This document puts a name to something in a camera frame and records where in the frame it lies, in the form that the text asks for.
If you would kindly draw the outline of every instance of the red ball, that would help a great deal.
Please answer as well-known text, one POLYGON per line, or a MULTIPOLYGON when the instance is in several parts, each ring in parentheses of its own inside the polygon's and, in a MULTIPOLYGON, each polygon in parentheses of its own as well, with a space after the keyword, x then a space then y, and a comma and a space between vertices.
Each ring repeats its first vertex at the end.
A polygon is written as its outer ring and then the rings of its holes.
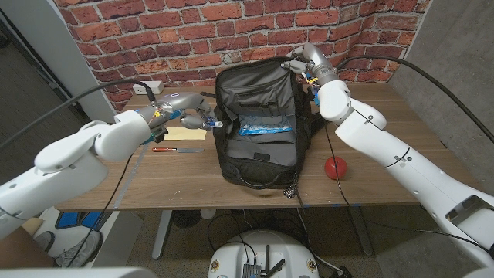
POLYGON ((326 172, 326 175, 328 178, 331 178, 333 180, 337 179, 337 171, 336 168, 338 169, 338 178, 342 179, 345 174, 347 173, 348 170, 348 165, 345 162, 344 159, 335 157, 330 157, 326 160, 326 164, 324 165, 324 171, 326 172))

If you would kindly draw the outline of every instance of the bag handle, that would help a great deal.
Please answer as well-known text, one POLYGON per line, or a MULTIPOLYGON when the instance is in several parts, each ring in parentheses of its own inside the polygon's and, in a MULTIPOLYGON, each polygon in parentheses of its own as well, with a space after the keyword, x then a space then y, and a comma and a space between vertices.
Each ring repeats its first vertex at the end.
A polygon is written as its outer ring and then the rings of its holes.
POLYGON ((255 185, 251 182, 248 182, 246 181, 244 178, 242 178, 242 175, 240 174, 240 171, 239 169, 234 166, 233 164, 230 164, 234 169, 235 169, 235 173, 236 173, 236 176, 237 176, 237 179, 239 179, 240 181, 242 181, 247 187, 249 188, 252 188, 252 189, 266 189, 268 188, 269 186, 271 185, 274 185, 275 182, 278 181, 279 177, 283 174, 283 173, 279 173, 277 176, 275 176, 275 178, 273 180, 271 180, 270 182, 268 183, 265 183, 265 184, 261 184, 261 185, 255 185))

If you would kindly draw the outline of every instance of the gray wall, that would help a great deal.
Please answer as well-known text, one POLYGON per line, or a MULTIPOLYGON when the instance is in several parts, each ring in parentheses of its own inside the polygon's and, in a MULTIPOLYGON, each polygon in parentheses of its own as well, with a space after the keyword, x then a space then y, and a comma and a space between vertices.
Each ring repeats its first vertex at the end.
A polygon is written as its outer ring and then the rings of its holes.
MULTIPOLYGON (((445 84, 494 132, 494 2, 434 0, 407 60, 445 84)), ((390 85, 494 194, 494 144, 424 77, 400 66, 390 85)))
MULTIPOLYGON (((1 0, 0 8, 72 95, 99 84, 52 0, 1 0)), ((79 103, 91 120, 113 123, 115 111, 103 91, 79 103)))

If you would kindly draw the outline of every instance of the black backpack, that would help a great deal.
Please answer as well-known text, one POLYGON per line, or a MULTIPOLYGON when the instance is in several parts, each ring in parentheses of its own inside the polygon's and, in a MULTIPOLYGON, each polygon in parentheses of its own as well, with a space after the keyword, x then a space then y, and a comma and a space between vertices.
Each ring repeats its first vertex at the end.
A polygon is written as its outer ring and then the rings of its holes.
POLYGON ((233 66, 216 77, 215 113, 223 127, 213 134, 222 175, 231 183, 254 189, 286 188, 302 171, 310 146, 313 96, 303 92, 295 73, 280 66, 288 60, 274 57, 233 66), (239 117, 245 116, 281 116, 293 130, 240 135, 239 117))

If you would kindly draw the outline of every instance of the sneaker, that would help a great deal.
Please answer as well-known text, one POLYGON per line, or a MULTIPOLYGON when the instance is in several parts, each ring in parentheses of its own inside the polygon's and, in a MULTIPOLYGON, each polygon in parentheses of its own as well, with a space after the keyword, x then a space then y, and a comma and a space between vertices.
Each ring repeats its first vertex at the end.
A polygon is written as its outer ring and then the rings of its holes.
POLYGON ((41 235, 36 236, 34 241, 38 243, 39 247, 45 250, 45 253, 52 248, 53 242, 55 242, 55 234, 50 231, 43 232, 41 235))
POLYGON ((68 249, 67 251, 63 250, 63 253, 56 256, 55 262, 57 266, 61 267, 81 267, 86 265, 88 262, 92 261, 98 251, 101 248, 101 245, 103 244, 103 237, 101 236, 101 232, 98 231, 91 231, 90 235, 87 237, 87 240, 84 242, 84 239, 82 239, 79 243, 77 243, 74 247, 71 249, 68 249), (79 247, 81 250, 79 251, 79 254, 77 254, 77 257, 74 256, 77 253, 77 250, 79 250, 79 247))

